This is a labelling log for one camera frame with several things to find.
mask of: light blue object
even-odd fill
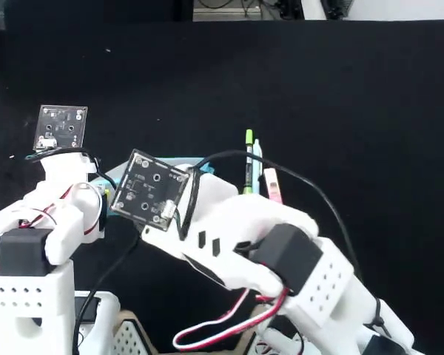
[[[258,139],[255,139],[255,144],[253,144],[253,154],[261,158],[263,157],[260,141]],[[260,182],[258,181],[258,178],[261,176],[262,171],[263,164],[261,163],[261,161],[254,159],[252,167],[252,191],[254,194],[260,194]]]
[[[180,164],[195,165],[199,163],[201,160],[203,160],[203,158],[157,158],[157,159],[172,166],[177,166]],[[120,183],[121,177],[123,176],[125,169],[127,168],[127,164],[128,161],[120,164],[119,166],[116,166],[115,168],[107,172],[107,175],[109,175],[109,177],[111,177],[112,180],[114,180],[117,185]],[[204,164],[201,167],[201,171],[207,172],[209,174],[214,174],[215,172],[214,168],[212,168],[209,165],[209,163]],[[92,185],[100,185],[100,186],[104,185],[106,189],[112,188],[110,186],[110,183],[101,177],[97,177],[96,179],[92,180],[90,183]],[[114,215],[114,213],[109,211],[107,215]]]

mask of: blue pen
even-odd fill
[[[253,154],[258,157],[263,157],[263,153],[261,151],[260,141],[255,139],[255,144],[253,144]],[[252,190],[254,194],[260,194],[260,182],[258,178],[262,174],[262,163],[258,160],[253,160],[253,168],[252,168]]]

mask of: desk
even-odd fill
[[[85,146],[105,169],[133,148],[155,156],[243,149],[245,128],[253,128],[268,158],[317,182],[337,205],[367,287],[409,326],[417,347],[444,354],[444,22],[0,35],[0,208],[42,176],[19,159],[42,103],[89,106]],[[243,159],[215,167],[242,186]],[[285,202],[345,251],[320,198],[286,176],[280,185]],[[76,285],[89,288],[131,233],[115,219],[106,240],[81,247]],[[105,288],[137,313],[160,351],[236,297],[151,246]]]

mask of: pen cap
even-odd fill
[[[245,144],[253,144],[253,131],[251,129],[245,132]]]

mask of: green pen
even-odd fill
[[[253,153],[253,131],[248,129],[245,132],[245,145],[246,152]],[[250,157],[246,157],[246,165],[245,165],[245,186],[243,187],[244,194],[252,193],[252,170],[253,170],[253,159]]]

